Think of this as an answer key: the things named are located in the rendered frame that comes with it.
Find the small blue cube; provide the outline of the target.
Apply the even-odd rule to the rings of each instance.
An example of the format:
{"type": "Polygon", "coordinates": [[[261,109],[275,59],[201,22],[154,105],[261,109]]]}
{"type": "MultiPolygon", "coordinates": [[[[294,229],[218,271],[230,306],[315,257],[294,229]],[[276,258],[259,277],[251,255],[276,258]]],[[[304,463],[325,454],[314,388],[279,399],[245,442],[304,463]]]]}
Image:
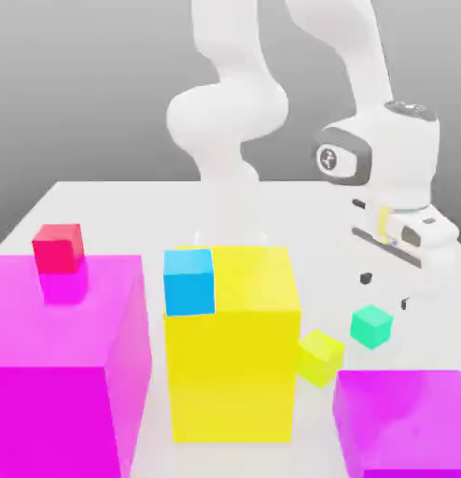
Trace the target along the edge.
{"type": "Polygon", "coordinates": [[[216,307],[211,250],[165,250],[163,285],[167,316],[212,315],[216,307]]]}

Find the small yellow cube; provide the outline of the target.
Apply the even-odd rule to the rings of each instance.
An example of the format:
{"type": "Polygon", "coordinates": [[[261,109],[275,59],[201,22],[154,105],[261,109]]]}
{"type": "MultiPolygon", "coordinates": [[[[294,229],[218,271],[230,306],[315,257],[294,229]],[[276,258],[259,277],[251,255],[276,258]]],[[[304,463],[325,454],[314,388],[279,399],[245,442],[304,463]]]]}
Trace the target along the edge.
{"type": "Polygon", "coordinates": [[[299,343],[297,372],[316,387],[325,387],[342,368],[344,344],[320,330],[299,343]]]}

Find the large yellow box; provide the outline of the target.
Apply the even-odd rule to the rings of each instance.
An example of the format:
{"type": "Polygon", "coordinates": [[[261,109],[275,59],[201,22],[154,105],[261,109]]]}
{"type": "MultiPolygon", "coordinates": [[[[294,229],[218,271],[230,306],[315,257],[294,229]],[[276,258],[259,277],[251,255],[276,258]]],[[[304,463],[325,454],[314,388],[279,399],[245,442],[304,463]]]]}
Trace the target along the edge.
{"type": "Polygon", "coordinates": [[[291,439],[301,307],[283,246],[212,246],[215,312],[167,316],[177,443],[291,439]]]}

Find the small green cube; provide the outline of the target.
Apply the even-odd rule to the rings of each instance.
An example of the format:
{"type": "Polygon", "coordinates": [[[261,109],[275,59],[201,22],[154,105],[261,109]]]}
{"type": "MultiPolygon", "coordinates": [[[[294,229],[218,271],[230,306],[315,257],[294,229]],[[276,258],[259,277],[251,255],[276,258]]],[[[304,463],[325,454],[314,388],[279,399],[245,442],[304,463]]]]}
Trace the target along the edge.
{"type": "Polygon", "coordinates": [[[393,316],[374,305],[366,305],[352,314],[350,336],[368,349],[390,339],[393,316]]]}

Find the large magenta box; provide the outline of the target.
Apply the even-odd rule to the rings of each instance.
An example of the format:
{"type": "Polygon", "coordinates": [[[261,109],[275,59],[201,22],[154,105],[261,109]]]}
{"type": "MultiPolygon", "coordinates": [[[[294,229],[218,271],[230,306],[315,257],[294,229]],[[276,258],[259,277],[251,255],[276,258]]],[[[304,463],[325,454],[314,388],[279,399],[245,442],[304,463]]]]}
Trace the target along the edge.
{"type": "Polygon", "coordinates": [[[150,375],[140,257],[0,256],[0,478],[130,478],[150,375]]]}
{"type": "Polygon", "coordinates": [[[332,413],[349,478],[461,478],[460,371],[340,371],[332,413]]]}

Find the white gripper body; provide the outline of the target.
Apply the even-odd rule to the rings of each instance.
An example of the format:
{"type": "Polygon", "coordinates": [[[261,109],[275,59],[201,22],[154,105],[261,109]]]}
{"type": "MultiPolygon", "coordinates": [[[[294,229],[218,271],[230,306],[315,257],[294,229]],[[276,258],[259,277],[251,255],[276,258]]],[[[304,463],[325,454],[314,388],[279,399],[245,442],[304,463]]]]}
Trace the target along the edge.
{"type": "Polygon", "coordinates": [[[456,235],[431,223],[397,226],[377,240],[357,225],[355,238],[376,256],[375,268],[403,300],[439,300],[456,289],[456,235]]]}

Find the small red cube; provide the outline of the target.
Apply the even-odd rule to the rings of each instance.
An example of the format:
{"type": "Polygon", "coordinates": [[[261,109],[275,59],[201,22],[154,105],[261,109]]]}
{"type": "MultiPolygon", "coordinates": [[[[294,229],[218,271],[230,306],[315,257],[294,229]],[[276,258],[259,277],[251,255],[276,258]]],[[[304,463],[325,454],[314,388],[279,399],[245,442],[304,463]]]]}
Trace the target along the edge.
{"type": "Polygon", "coordinates": [[[84,258],[79,224],[43,224],[32,245],[40,274],[73,274],[84,258]]]}

